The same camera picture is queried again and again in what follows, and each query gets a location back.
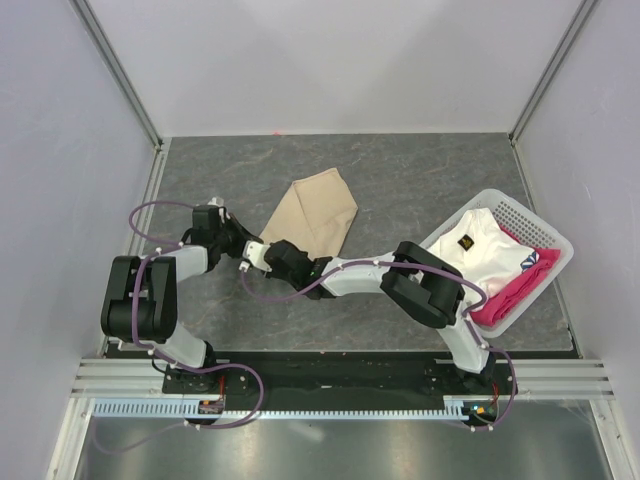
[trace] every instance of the white shirt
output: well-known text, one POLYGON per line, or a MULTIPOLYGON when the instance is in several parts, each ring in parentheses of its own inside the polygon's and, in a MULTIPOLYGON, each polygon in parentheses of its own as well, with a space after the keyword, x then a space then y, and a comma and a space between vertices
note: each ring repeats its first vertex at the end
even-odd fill
MULTIPOLYGON (((500 230, 488 208, 467 210, 453 230, 427 249, 460 271, 465 280, 478 285, 489 298, 535 263, 535 251, 520 245, 500 230)), ((480 301, 468 287, 465 303, 480 301)))

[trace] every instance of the marble-patterned surface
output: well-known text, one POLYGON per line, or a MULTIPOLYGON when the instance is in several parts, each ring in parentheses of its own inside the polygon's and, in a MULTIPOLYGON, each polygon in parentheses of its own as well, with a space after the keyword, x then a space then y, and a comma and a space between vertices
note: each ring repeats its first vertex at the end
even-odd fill
MULTIPOLYGON (((158 199, 206 203, 221 196, 259 235, 293 180, 337 167, 359 211, 341 256, 419 243, 480 190, 497 188, 526 204, 504 134, 385 134, 178 138, 171 144, 158 199)), ((156 208, 149 233, 178 239, 190 213, 156 208)), ((217 350, 442 350, 439 335, 383 295, 261 304, 242 288, 238 260, 179 286, 180 319, 217 350)), ((252 272, 266 295, 291 292, 252 272)), ((492 343, 511 350, 570 349, 552 288, 492 343)))

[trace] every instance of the magenta fabric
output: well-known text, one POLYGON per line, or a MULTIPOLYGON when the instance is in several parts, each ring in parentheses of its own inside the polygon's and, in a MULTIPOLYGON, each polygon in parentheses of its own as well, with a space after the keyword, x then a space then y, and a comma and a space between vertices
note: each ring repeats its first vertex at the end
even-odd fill
MULTIPOLYGON (((515 241, 520 242, 510 231, 502 226, 500 228, 515 241)), ((496 296, 491 297, 482 309, 471 312, 471 318, 475 323, 492 327, 506 317, 522 299, 544 280, 560 257, 560 250, 553 248, 534 247, 534 250, 540 256, 538 262, 525 270, 522 275, 504 287, 496 296)))

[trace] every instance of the basket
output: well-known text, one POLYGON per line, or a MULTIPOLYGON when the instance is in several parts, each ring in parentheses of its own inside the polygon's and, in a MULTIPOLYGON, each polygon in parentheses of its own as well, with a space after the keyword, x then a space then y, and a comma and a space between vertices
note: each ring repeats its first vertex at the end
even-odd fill
POLYGON ((458 224, 464 212, 474 208, 488 208, 491 210, 491 213, 498 224, 513 233, 523 245, 538 248, 555 248, 560 250, 560 257, 558 258, 558 261, 555 263, 553 268, 549 270, 545 279, 535 288, 535 290, 516 305, 516 307, 505 318, 496 322, 492 327, 476 325, 478 331, 483 337, 494 338, 502 335, 502 333, 509 328, 509 326, 515 322, 527 308, 529 308, 529 305, 538 298, 543 290, 553 282, 554 278, 556 278, 565 265, 569 263, 571 257, 573 257, 573 246, 569 240, 560 235, 555 228, 542 220, 531 210, 524 207, 513 198, 494 189, 483 190, 476 195, 465 206, 445 221, 440 228, 429 235, 420 244, 420 246, 425 249, 429 248, 441 235, 453 229, 453 227, 458 224))

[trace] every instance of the reflective metal surface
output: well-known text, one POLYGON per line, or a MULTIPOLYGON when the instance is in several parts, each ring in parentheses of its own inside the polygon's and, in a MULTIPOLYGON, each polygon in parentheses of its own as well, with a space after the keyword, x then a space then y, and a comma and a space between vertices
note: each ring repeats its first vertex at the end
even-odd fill
MULTIPOLYGON (((517 404, 491 433, 425 421, 263 420, 172 430, 120 456, 86 446, 78 479, 610 479, 588 406, 517 404)), ((98 419, 118 448, 175 420, 98 419)))

